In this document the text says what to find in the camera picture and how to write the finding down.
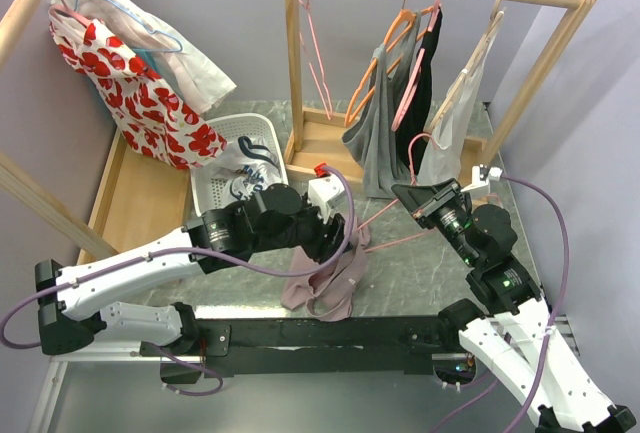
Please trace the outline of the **white sheer tank top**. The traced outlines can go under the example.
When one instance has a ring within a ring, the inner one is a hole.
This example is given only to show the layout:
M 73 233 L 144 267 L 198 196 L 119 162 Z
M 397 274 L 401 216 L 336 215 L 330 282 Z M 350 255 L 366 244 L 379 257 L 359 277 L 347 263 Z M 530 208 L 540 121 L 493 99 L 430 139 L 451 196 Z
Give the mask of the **white sheer tank top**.
M 417 174 L 421 186 L 457 179 L 461 170 L 464 140 L 477 100 L 473 105 L 454 109 L 430 134 Z

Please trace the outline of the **thin pink wire hanger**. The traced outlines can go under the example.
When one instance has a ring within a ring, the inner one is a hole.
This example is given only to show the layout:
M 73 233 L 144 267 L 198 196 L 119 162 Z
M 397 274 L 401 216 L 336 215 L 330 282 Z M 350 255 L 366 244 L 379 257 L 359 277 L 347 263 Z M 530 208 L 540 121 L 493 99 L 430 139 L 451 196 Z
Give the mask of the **thin pink wire hanger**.
M 315 30 L 312 10 L 311 10 L 311 0 L 298 0 L 298 2 L 306 13 L 308 30 L 309 30 L 310 41 L 311 41 L 310 45 L 313 47 L 314 56 L 311 56 L 311 54 L 309 53 L 309 50 L 304 40 L 304 36 L 302 34 L 299 34 L 300 45 L 303 49 L 304 54 L 306 55 L 307 64 L 309 66 L 311 76 L 314 80 L 320 101 L 322 103 L 324 114 L 327 119 L 331 120 L 334 114 L 333 101 L 331 98 L 329 86 L 326 81 L 324 62 L 323 62 L 323 58 L 322 58 L 319 44 L 317 41 L 316 30 Z

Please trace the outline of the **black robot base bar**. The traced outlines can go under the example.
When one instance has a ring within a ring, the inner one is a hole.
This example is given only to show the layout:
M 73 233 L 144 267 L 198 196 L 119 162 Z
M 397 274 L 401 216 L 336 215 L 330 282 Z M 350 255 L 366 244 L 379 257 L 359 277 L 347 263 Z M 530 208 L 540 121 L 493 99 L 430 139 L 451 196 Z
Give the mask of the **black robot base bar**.
M 163 349 L 202 359 L 222 377 L 244 374 L 386 372 L 430 375 L 439 354 L 462 351 L 458 332 L 484 316 L 462 299 L 438 315 L 187 319 L 187 335 Z

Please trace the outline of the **beige wooden hanger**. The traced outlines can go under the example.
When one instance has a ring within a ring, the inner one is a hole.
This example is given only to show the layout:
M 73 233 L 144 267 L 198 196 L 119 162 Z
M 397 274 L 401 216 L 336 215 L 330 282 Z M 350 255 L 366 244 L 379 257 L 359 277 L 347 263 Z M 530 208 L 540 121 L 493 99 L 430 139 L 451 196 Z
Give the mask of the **beige wooden hanger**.
M 476 45 L 465 67 L 460 71 L 456 80 L 449 88 L 444 101 L 436 111 L 431 121 L 425 124 L 424 132 L 431 134 L 436 127 L 444 122 L 444 119 L 454 109 L 465 108 L 473 105 L 477 95 L 477 87 L 481 83 L 486 56 L 499 32 L 504 10 L 500 8 L 502 0 L 495 0 L 488 26 Z

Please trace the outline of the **white pale pink garment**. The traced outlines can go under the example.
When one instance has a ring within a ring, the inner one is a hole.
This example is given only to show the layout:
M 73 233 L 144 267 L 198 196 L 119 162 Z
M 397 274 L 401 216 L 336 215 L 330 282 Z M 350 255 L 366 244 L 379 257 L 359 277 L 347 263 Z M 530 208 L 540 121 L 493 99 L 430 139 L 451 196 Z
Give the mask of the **white pale pink garment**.
M 236 83 L 164 20 L 132 0 L 64 0 L 75 12 L 101 20 L 154 68 L 197 113 L 217 107 Z

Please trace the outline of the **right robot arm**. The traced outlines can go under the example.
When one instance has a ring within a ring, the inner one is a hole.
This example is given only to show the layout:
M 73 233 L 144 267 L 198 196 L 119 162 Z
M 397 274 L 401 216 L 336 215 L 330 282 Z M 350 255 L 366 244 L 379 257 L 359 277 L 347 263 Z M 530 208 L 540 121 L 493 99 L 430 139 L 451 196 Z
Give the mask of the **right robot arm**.
M 538 432 L 627 432 L 637 421 L 586 373 L 536 281 L 512 252 L 507 210 L 472 205 L 454 180 L 396 184 L 393 194 L 423 229 L 436 229 L 469 267 L 473 300 L 439 313 L 440 344 L 479 359 L 521 406 L 507 426 L 528 418 Z

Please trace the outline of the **left wooden clothes rack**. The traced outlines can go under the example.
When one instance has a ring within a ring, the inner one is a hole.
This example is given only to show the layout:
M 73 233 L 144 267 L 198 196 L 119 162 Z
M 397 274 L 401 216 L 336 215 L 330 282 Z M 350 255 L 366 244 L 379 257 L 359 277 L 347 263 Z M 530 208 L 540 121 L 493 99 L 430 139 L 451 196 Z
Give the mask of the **left wooden clothes rack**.
M 1 151 L 79 219 L 88 218 L 114 137 L 88 84 L 62 60 L 38 5 L 1 69 Z M 8 191 L 1 193 L 1 291 L 33 286 L 43 259 L 78 249 Z

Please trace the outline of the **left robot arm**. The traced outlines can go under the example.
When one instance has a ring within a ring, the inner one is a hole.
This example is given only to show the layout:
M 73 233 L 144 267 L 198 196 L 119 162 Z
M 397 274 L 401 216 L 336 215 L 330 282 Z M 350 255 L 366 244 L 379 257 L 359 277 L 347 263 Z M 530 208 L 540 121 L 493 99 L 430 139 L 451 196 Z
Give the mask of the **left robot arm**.
M 300 247 L 315 263 L 335 258 L 344 218 L 333 204 L 338 178 L 312 180 L 305 195 L 286 184 L 211 209 L 165 236 L 110 258 L 76 266 L 46 260 L 35 267 L 38 329 L 44 354 L 75 352 L 95 339 L 132 339 L 179 355 L 200 341 L 191 307 L 125 304 L 122 297 L 165 282 L 245 266 L 256 253 Z

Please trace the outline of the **mauve pink tank top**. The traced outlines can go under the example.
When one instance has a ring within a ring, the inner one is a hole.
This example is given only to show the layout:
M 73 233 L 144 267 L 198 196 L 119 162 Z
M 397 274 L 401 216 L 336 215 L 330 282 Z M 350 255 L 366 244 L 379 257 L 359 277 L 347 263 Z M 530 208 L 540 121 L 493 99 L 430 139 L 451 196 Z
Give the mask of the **mauve pink tank top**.
M 351 236 L 352 249 L 336 263 L 312 275 L 289 278 L 281 294 L 282 306 L 288 310 L 304 307 L 311 317 L 323 322 L 350 317 L 353 295 L 366 273 L 365 250 L 370 241 L 369 227 L 362 227 Z

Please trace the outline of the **red floral white garment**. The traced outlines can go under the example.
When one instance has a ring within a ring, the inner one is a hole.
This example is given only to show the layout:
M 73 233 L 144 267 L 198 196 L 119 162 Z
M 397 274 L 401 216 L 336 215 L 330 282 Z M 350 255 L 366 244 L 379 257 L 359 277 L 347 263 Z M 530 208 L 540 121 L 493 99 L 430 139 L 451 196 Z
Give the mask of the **red floral white garment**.
M 202 167 L 224 152 L 226 139 L 101 21 L 61 4 L 48 14 L 62 58 L 93 83 L 134 152 L 178 170 Z

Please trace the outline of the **white plastic laundry basket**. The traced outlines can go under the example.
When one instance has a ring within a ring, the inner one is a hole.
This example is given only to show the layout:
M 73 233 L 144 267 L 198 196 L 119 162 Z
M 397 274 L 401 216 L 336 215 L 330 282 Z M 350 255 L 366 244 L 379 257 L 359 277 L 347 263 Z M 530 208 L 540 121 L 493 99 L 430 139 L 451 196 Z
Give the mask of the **white plastic laundry basket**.
M 240 113 L 215 118 L 209 120 L 207 124 L 221 134 L 227 140 L 227 144 L 239 136 L 262 138 L 264 144 L 278 156 L 279 168 L 284 180 L 282 184 L 289 182 L 276 130 L 269 119 L 255 113 Z M 212 178 L 209 164 L 191 171 L 193 205 L 198 215 L 211 209 L 224 207 L 220 201 L 224 182 Z

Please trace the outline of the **white navy tank top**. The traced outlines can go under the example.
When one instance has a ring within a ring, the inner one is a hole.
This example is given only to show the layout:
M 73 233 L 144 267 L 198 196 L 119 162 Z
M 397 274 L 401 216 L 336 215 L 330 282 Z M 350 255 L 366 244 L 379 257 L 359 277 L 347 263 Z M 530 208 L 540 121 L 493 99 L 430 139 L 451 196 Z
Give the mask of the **white navy tank top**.
M 246 201 L 256 192 L 284 183 L 278 156 L 262 138 L 239 136 L 227 144 L 222 155 L 208 168 L 213 179 L 224 182 L 220 194 L 223 206 Z

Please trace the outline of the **black tank top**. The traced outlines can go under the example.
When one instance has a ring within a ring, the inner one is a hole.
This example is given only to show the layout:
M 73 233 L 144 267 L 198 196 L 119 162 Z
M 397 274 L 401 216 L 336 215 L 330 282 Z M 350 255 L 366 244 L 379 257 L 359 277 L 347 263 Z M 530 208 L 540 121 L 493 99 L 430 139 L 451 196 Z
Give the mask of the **black tank top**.
M 417 134 L 423 132 L 425 122 L 429 116 L 432 101 L 431 62 L 438 46 L 442 19 L 443 14 L 440 9 L 433 30 L 427 32 L 422 38 L 421 47 L 425 48 L 425 55 L 422 61 L 418 88 L 400 127 L 395 132 L 396 152 L 405 167 L 409 167 L 408 147 L 410 141 Z

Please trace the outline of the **pink plastic hanger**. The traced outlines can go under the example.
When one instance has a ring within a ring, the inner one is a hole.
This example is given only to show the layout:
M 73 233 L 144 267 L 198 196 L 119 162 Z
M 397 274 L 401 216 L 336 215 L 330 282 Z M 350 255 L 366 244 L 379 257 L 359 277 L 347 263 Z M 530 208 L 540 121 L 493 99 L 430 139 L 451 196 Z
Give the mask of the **pink plastic hanger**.
M 441 0 L 434 0 L 433 6 L 431 8 L 431 16 L 430 16 L 430 20 L 429 20 L 429 24 L 427 26 L 427 28 L 423 31 L 423 34 L 426 34 L 427 32 L 431 32 L 435 26 L 435 23 L 437 21 L 439 12 L 441 9 Z M 408 83 L 407 83 L 407 87 L 404 91 L 404 94 L 401 98 L 400 104 L 398 106 L 398 109 L 396 111 L 396 114 L 394 116 L 392 125 L 391 125 L 391 130 L 393 132 L 396 132 L 398 130 L 398 128 L 400 127 L 408 109 L 409 106 L 411 104 L 411 101 L 413 100 L 416 90 L 418 88 L 418 84 L 419 84 L 419 77 L 421 75 L 421 70 L 422 70 L 422 61 L 425 55 L 425 48 L 421 47 L 418 50 L 418 54 L 415 60 L 415 64 L 413 67 L 413 70 L 411 71 L 411 75 L 409 77 Z

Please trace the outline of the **grey tank top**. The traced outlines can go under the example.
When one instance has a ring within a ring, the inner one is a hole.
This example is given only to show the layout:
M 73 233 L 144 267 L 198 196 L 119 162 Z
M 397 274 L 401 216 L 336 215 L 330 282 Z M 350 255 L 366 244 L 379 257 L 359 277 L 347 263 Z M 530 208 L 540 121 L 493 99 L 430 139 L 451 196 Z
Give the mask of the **grey tank top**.
M 391 51 L 384 45 L 374 50 L 372 59 L 377 64 L 369 79 L 373 95 L 342 135 L 343 145 L 363 169 L 363 191 L 368 197 L 390 198 L 391 186 L 410 178 L 408 168 L 398 158 L 391 125 L 407 87 L 420 24 L 416 19 Z

